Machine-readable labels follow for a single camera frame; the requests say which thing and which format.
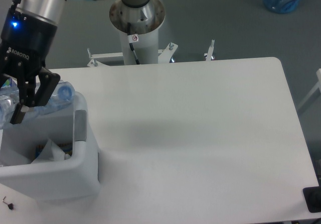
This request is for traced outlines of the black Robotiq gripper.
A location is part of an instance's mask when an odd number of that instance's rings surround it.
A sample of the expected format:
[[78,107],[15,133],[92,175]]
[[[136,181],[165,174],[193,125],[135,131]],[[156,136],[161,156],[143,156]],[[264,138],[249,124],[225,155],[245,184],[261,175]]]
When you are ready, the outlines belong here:
[[[19,102],[10,123],[20,124],[24,107],[45,106],[52,96],[60,75],[46,69],[57,26],[11,7],[1,32],[0,88],[11,78],[17,79]],[[36,76],[40,86],[36,88]]]

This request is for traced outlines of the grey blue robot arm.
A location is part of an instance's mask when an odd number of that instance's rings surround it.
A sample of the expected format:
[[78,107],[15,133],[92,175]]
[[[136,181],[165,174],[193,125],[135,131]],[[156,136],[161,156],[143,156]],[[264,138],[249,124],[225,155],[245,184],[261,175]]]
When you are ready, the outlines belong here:
[[[60,81],[45,61],[66,1],[12,0],[1,32],[1,83],[13,78],[19,90],[11,124],[23,121],[25,107],[46,105]],[[158,30],[165,9],[159,0],[114,0],[109,17],[115,28],[134,38]]]

